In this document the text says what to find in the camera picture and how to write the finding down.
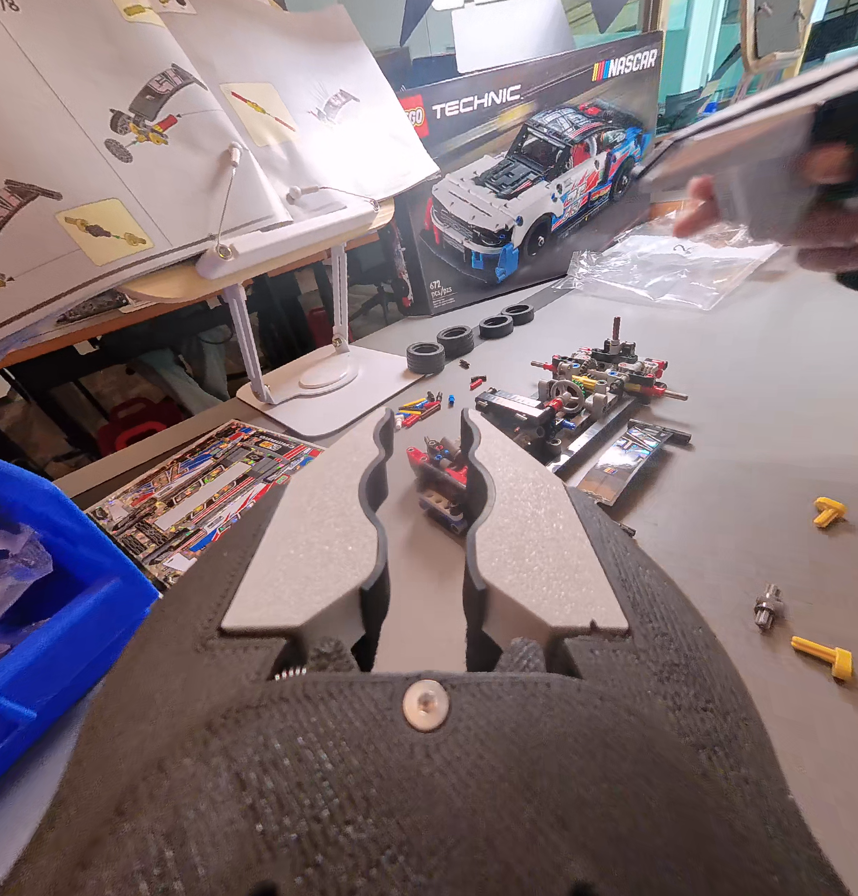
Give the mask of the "brown edged desk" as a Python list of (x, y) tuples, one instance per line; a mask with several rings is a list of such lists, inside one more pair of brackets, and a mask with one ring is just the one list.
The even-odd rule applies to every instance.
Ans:
[[(378, 241), (378, 233), (381, 228), (390, 223), (391, 218), (384, 219), (378, 226), (374, 226), (372, 230), (365, 231), (346, 242), (346, 249), (352, 250), (363, 245), (370, 245)], [(331, 257), (330, 250), (323, 249), (320, 252), (314, 252), (309, 256), (300, 260), (287, 263), (267, 272), (268, 275), (274, 276), (282, 273), (294, 272), (310, 266), (313, 263), (329, 263)], [(148, 320), (166, 315), (180, 308), (187, 308), (199, 303), (210, 303), (212, 299), (216, 299), (221, 293), (223, 287), (218, 290), (201, 297), (186, 299), (183, 301), (143, 301), (139, 299), (132, 300), (132, 304), (126, 308), (114, 309), (108, 313), (103, 313), (94, 317), (90, 317), (85, 321), (81, 321), (64, 328), (50, 330), (42, 335), (34, 337), (28, 342), (23, 342), (7, 354), (0, 357), (0, 370), (19, 364), (35, 357), (41, 357), (65, 347), (76, 346), (82, 342), (90, 342), (95, 338), (99, 338), (107, 333), (125, 329), (136, 323), (146, 322)]]

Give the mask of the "lego instruction booklet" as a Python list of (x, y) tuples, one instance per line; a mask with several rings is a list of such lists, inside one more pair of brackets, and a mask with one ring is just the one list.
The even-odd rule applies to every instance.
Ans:
[(0, 357), (204, 256), (217, 280), (437, 173), (346, 9), (0, 2)]

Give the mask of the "lego set box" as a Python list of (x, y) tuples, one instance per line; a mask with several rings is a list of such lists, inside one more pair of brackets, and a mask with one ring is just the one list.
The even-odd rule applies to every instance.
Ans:
[(395, 200), (414, 296), (440, 315), (564, 276), (647, 218), (664, 35), (495, 66), (400, 94), (440, 169)]

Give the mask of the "black holographic curved lego panel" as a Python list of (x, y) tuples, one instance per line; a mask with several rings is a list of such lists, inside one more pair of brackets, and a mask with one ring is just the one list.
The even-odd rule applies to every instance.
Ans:
[(650, 421), (629, 420), (625, 431), (601, 454), (576, 488), (598, 504), (611, 507), (664, 445), (673, 442), (685, 446), (691, 441), (688, 432)]

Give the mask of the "red plastic stool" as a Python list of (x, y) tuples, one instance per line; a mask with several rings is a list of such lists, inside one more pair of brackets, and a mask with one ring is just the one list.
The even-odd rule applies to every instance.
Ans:
[(160, 401), (139, 396), (123, 401), (108, 413), (99, 428), (99, 453), (107, 456), (162, 432), (184, 420), (181, 408), (170, 398)]

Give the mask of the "empty clear plastic bag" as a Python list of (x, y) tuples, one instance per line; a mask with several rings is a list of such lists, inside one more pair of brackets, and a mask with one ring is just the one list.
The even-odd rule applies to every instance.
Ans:
[(670, 218), (628, 230), (601, 251), (572, 255), (559, 289), (614, 301), (708, 312), (780, 251), (747, 228), (715, 225), (675, 238)]

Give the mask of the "pile of small lego pins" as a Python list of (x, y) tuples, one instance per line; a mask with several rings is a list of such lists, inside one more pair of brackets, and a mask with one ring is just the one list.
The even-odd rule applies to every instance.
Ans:
[(453, 393), (427, 391), (421, 398), (407, 401), (394, 410), (394, 427), (397, 431), (408, 430), (444, 409), (453, 409), (455, 404)]

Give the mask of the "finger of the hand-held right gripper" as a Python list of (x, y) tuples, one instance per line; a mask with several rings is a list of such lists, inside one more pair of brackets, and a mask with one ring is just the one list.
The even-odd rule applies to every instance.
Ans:
[(696, 175), (788, 159), (811, 140), (813, 106), (773, 106), (724, 124), (702, 122), (660, 143), (639, 175), (641, 191), (672, 191)]
[(690, 126), (667, 134), (659, 139), (659, 143), (672, 143), (702, 133), (707, 128), (725, 126), (737, 118), (748, 117), (766, 108), (824, 103), (857, 90), (858, 56), (846, 56), (740, 99)]

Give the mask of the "blue plastic bin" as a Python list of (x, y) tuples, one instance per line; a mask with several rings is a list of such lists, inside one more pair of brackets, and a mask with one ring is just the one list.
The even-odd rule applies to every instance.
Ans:
[(0, 659), (0, 778), (114, 664), (157, 591), (54, 484), (0, 460), (0, 512), (39, 535), (54, 570), (8, 622), (44, 624)]

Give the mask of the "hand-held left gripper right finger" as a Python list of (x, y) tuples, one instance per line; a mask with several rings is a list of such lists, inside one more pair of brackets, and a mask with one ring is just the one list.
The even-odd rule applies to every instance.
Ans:
[(475, 410), (461, 414), (460, 448), (466, 653), (499, 655), (519, 638), (550, 653), (575, 636), (629, 633), (568, 487)]

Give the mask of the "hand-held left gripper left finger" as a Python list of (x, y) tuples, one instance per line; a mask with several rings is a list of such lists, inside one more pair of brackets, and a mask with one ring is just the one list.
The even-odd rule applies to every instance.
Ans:
[(221, 623), (223, 633), (322, 638), (375, 655), (390, 606), (378, 509), (395, 418), (376, 409), (286, 486)]

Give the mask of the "clear bags of lego pieces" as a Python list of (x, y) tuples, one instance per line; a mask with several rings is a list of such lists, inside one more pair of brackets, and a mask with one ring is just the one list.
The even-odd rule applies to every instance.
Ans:
[(54, 570), (51, 554), (38, 533), (0, 512), (0, 659), (45, 622), (6, 621), (13, 606), (29, 588)]

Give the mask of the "lego car chassis assembly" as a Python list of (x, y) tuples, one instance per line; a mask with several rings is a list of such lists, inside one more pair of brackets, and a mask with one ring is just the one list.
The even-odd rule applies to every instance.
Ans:
[[(662, 381), (668, 362), (640, 356), (636, 342), (621, 337), (620, 326), (617, 316), (601, 347), (554, 353), (547, 363), (531, 361), (533, 367), (549, 375), (538, 382), (536, 398), (490, 387), (486, 382), (472, 391), (475, 410), (565, 481), (610, 434), (616, 433), (615, 442), (629, 420), (640, 420), (634, 412), (642, 405), (653, 399), (688, 398)], [(424, 442), (422, 449), (410, 446), (407, 450), (419, 509), (446, 531), (463, 537), (470, 522), (465, 509), (465, 450), (459, 439), (426, 436)]]

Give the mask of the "person's right hand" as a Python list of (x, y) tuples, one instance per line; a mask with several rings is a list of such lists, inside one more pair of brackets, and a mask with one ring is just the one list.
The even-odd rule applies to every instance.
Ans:
[[(800, 162), (802, 176), (813, 185), (840, 185), (857, 172), (853, 149), (841, 141), (817, 143)], [(686, 185), (685, 207), (672, 228), (675, 238), (691, 238), (721, 217), (711, 175)], [(858, 211), (838, 203), (813, 206), (795, 230), (780, 241), (795, 251), (798, 265), (816, 273), (858, 272)]]

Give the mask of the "white book stand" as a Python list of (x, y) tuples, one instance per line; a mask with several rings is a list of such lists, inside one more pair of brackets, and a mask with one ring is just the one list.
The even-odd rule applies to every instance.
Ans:
[[(336, 433), (419, 378), (403, 357), (354, 348), (348, 338), (346, 249), (390, 222), (396, 195), (438, 171), (423, 150), (404, 162), (403, 185), (380, 184), (379, 176), (391, 169), (367, 151), (366, 159), (353, 167), (356, 175), (367, 175), (366, 185), (344, 185), (348, 172), (338, 165), (286, 163), (274, 189), (289, 208), (291, 223), (232, 238), (226, 248), (210, 248), (196, 261), (127, 281), (121, 290), (160, 304), (220, 294), (230, 309), (249, 377), (243, 400), (295, 434), (316, 438)], [(244, 283), (285, 266), (295, 269), (325, 251), (331, 259), (331, 343), (263, 374)]]

